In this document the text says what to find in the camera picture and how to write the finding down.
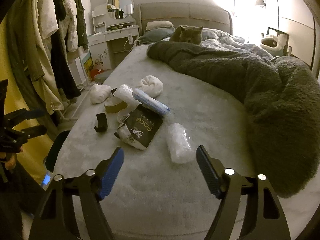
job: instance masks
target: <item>vanity drawer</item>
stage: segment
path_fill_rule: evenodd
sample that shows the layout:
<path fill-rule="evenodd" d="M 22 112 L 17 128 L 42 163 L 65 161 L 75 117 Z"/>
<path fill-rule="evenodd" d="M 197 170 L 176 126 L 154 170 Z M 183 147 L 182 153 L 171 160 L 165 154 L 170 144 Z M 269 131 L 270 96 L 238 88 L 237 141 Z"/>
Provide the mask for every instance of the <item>vanity drawer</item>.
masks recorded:
<path fill-rule="evenodd" d="M 98 43 L 102 43 L 105 42 L 106 38 L 104 34 L 99 34 L 99 35 L 92 35 L 88 37 L 88 42 L 89 42 L 89 46 L 98 44 Z"/>
<path fill-rule="evenodd" d="M 111 32 L 111 33 L 106 33 L 106 41 L 111 41 L 111 40 L 116 40 L 120 38 L 125 38 L 128 37 L 129 34 L 132 34 L 132 36 L 137 36 L 139 34 L 138 28 L 134 29 L 120 29 L 117 30 L 116 32 Z"/>

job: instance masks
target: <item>screw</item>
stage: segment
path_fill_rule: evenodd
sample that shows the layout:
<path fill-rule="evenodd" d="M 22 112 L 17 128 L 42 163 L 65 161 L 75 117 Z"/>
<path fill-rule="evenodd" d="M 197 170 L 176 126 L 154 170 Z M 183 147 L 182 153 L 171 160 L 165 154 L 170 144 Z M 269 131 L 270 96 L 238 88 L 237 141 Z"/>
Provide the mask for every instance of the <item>screw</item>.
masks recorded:
<path fill-rule="evenodd" d="M 87 170 L 87 171 L 85 172 L 85 174 L 86 174 L 87 176 L 92 176 L 92 175 L 96 174 L 96 171 L 95 171 L 95 170 Z"/>
<path fill-rule="evenodd" d="M 59 180 L 62 180 L 62 178 L 63 178 L 62 175 L 57 174 L 56 176 L 54 176 L 53 179 L 54 179 L 55 181 L 59 181 Z"/>

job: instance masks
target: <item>power strip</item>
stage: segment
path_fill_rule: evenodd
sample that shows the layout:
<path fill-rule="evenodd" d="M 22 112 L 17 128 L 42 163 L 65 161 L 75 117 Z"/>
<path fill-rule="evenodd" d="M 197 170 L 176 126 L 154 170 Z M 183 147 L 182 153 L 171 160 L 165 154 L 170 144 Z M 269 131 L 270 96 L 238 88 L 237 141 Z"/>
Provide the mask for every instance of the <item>power strip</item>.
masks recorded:
<path fill-rule="evenodd" d="M 133 44 L 133 37 L 131 33 L 128 35 L 128 40 L 129 40 L 129 44 Z"/>

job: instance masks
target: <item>hand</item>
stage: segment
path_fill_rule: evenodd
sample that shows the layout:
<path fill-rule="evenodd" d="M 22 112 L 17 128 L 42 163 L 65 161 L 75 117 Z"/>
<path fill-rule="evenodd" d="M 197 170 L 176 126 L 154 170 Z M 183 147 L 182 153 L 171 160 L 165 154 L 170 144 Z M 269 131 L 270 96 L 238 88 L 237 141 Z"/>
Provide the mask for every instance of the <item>hand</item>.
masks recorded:
<path fill-rule="evenodd" d="M 20 152 L 23 152 L 23 146 L 20 147 Z M 0 153 L 0 158 L 4 159 L 6 157 L 6 153 Z M 7 170 L 12 170 L 16 167 L 16 163 L 17 163 L 17 154 L 16 153 L 12 153 L 11 154 L 11 158 L 10 160 L 8 160 L 4 166 Z"/>

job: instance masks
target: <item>round mirror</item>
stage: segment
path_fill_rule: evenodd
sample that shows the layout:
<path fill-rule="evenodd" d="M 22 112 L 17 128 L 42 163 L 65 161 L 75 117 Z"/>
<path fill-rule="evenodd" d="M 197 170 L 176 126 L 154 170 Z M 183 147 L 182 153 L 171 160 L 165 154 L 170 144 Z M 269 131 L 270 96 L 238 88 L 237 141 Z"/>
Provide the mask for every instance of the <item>round mirror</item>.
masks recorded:
<path fill-rule="evenodd" d="M 113 19 L 123 19 L 129 14 L 133 14 L 132 0 L 108 0 L 108 13 Z"/>

